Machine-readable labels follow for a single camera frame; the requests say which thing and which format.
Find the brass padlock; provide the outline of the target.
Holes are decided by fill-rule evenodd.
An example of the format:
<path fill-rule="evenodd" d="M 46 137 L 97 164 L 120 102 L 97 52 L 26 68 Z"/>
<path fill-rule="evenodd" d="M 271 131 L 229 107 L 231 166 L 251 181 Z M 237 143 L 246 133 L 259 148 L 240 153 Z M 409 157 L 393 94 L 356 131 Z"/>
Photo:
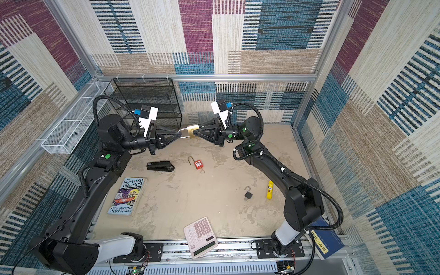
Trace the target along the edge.
<path fill-rule="evenodd" d="M 191 125 L 185 128 L 181 128 L 178 132 L 181 134 L 181 139 L 185 138 L 195 138 L 194 131 L 199 129 L 199 125 Z"/>

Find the red safety padlock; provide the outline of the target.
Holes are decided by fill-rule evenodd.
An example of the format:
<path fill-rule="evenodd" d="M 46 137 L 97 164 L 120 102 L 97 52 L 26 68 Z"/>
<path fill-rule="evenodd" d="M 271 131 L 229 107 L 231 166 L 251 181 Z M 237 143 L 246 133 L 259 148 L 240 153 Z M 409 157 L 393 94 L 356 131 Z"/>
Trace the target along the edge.
<path fill-rule="evenodd" d="M 191 165 L 194 165 L 197 170 L 201 172 L 201 174 L 204 174 L 204 165 L 200 160 L 194 160 L 192 156 L 188 157 L 188 161 Z"/>

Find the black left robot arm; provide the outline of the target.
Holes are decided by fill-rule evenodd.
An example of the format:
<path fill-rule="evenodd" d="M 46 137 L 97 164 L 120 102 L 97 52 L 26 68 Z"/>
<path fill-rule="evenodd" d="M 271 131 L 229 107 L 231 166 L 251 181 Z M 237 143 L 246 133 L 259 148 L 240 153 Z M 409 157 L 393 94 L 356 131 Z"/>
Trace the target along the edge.
<path fill-rule="evenodd" d="M 94 99 L 92 111 L 103 147 L 79 170 L 81 189 L 45 234 L 31 239 L 28 251 L 12 267 L 12 274 L 30 254 L 45 267 L 71 275 L 85 275 L 95 264 L 115 257 L 131 261 L 144 259 L 146 248 L 139 234 L 125 232 L 91 244 L 85 238 L 105 196 L 131 160 L 132 151 L 148 150 L 154 155 L 156 150 L 165 148 L 182 134 L 156 126 L 157 109 L 149 106 L 135 111 L 126 109 L 136 124 L 136 131 L 131 132 L 118 114 L 98 117 L 97 105 L 101 100 L 126 108 L 124 103 L 111 96 L 101 95 Z"/>

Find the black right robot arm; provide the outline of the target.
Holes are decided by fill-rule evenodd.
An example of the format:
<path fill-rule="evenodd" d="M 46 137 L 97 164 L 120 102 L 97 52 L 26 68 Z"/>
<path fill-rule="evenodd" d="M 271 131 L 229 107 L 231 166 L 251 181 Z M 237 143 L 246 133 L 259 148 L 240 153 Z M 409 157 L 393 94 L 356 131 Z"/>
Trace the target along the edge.
<path fill-rule="evenodd" d="M 264 135 L 264 121 L 261 112 L 249 103 L 227 103 L 219 100 L 211 103 L 216 118 L 198 125 L 193 135 L 222 147 L 225 142 L 241 141 L 233 149 L 235 160 L 244 160 L 266 175 L 283 193 L 284 222 L 271 236 L 271 249 L 276 257 L 284 257 L 303 235 L 311 236 L 313 231 L 331 231 L 339 228 L 344 213 L 336 199 L 319 187 L 313 179 L 297 175 L 261 143 Z M 338 218 L 327 226 L 314 223 L 325 210 L 323 200 L 335 208 Z"/>

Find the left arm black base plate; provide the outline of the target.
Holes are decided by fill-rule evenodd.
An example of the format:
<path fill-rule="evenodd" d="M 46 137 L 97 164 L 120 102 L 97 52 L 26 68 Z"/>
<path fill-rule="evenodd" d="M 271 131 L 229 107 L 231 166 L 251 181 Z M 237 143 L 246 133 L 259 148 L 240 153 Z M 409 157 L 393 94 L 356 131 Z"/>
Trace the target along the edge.
<path fill-rule="evenodd" d="M 126 256 L 119 256 L 112 259 L 114 264 L 146 264 L 147 262 L 160 262 L 162 259 L 164 243 L 146 243 L 141 250 L 139 256 L 129 254 Z"/>

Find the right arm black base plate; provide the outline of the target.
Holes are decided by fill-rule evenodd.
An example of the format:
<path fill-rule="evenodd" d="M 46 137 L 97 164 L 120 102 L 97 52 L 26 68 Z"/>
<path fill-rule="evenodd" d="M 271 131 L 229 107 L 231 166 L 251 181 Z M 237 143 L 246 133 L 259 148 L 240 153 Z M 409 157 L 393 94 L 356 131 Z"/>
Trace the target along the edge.
<path fill-rule="evenodd" d="M 259 259 L 305 256 L 301 241 L 293 241 L 289 245 L 282 245 L 273 239 L 257 239 L 251 242 L 250 247 L 256 251 Z"/>

